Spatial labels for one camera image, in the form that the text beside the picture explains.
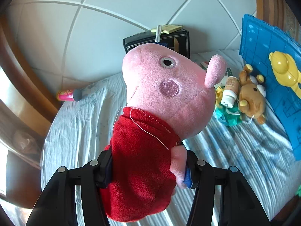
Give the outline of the pink pig plush red dress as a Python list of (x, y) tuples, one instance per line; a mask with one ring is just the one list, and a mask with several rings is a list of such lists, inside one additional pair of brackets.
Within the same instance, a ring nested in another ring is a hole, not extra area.
[(113, 127), (112, 181), (101, 190), (106, 215), (133, 222), (165, 210), (185, 188), (187, 150), (215, 109), (206, 71), (159, 44), (130, 50), (122, 63), (127, 104)]

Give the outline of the yellow plastic toy tongs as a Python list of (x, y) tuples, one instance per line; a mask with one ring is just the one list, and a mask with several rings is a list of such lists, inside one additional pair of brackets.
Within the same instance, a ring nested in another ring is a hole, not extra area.
[(271, 52), (268, 56), (272, 71), (278, 83), (290, 87), (301, 98), (300, 71), (291, 55), (279, 51)]

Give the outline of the white striped bed sheet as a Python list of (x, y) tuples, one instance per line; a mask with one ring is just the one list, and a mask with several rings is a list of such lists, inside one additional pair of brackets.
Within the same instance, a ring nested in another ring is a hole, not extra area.
[[(215, 50), (196, 54), (190, 60), (200, 66), (214, 55), (222, 56), (233, 76), (244, 64), (241, 57)], [(127, 87), (122, 72), (88, 86), (78, 102), (64, 103), (55, 117), (43, 148), (42, 186), (55, 171), (83, 167), (108, 150), (113, 127), (127, 104)], [(255, 119), (227, 127), (213, 115), (197, 135), (181, 142), (187, 152), (211, 166), (228, 169), (236, 166), (258, 197), (268, 219), (274, 218), (300, 185), (300, 162), (282, 126), (270, 108), (265, 107), (266, 122)], [(195, 191), (176, 187), (168, 207), (133, 222), (110, 219), (110, 225), (185, 225)]]

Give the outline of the green plastic bag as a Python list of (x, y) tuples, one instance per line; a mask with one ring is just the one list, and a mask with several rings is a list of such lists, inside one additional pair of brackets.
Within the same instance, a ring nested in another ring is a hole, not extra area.
[(224, 87), (218, 86), (215, 89), (216, 102), (215, 102), (215, 116), (216, 119), (226, 125), (226, 126), (235, 126), (242, 123), (242, 115), (238, 109), (238, 101), (234, 102), (232, 108), (225, 107), (221, 104), (222, 93)]

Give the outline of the brown bear plush toy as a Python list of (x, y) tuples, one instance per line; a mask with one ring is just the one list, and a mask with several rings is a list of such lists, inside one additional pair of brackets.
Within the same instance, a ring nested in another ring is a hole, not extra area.
[(266, 122), (266, 90), (263, 86), (263, 75), (252, 76), (253, 67), (245, 64), (239, 74), (240, 92), (238, 96), (238, 108), (240, 112), (250, 119), (255, 119), (258, 124)]

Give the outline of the pink snack can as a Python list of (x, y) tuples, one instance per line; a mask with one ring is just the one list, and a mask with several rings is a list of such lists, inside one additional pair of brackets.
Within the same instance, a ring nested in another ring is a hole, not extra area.
[(61, 102), (78, 102), (82, 99), (80, 89), (62, 90), (57, 92), (57, 100)]

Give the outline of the white pill bottle orange label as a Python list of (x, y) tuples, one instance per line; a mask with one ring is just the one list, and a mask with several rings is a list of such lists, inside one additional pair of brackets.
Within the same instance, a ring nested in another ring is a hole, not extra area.
[(227, 108), (233, 108), (239, 91), (239, 80), (234, 77), (228, 77), (226, 85), (222, 92), (221, 104)]

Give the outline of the blue plastic crate lid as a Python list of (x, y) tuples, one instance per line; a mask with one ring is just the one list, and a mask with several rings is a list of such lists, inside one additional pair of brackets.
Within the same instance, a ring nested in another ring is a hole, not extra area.
[(300, 44), (281, 29), (245, 14), (239, 54), (255, 73), (265, 78), (266, 99), (283, 125), (296, 160), (300, 160), (300, 98), (290, 87), (280, 85), (272, 71), (268, 55), (275, 51), (293, 57), (300, 69)]

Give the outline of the black gift box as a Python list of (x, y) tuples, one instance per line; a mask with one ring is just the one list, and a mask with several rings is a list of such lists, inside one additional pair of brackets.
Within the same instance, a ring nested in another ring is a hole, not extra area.
[[(147, 31), (138, 33), (136, 35), (124, 38), (123, 47), (127, 53), (141, 44), (156, 43), (155, 38), (155, 32)], [(158, 44), (174, 50), (180, 55), (190, 59), (190, 36), (189, 32), (185, 29), (180, 29), (171, 34), (161, 34)]]

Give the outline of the blue feather duster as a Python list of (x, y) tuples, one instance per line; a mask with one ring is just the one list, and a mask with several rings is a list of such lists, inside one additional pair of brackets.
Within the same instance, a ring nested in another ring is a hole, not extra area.
[(160, 44), (164, 47), (174, 50), (174, 40), (171, 38), (163, 38), (161, 39), (161, 32), (156, 32), (155, 43)]

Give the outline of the yellow sticky note pad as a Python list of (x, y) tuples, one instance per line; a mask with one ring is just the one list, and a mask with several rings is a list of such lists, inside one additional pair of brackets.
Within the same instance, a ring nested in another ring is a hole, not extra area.
[(163, 34), (171, 34), (173, 32), (181, 30), (182, 28), (183, 28), (183, 26), (174, 25), (174, 24), (166, 24), (164, 26), (158, 25), (156, 28), (153, 28), (150, 31), (153, 33), (161, 32)]

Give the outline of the wooden bed frame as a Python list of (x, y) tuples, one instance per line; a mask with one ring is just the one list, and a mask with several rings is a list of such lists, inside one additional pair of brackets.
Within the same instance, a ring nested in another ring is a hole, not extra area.
[(13, 145), (27, 133), (38, 147), (43, 142), (60, 103), (31, 69), (19, 49), (5, 15), (1, 15), (1, 141), (8, 145), (5, 200), (31, 209), (41, 193), (39, 159), (26, 158)]

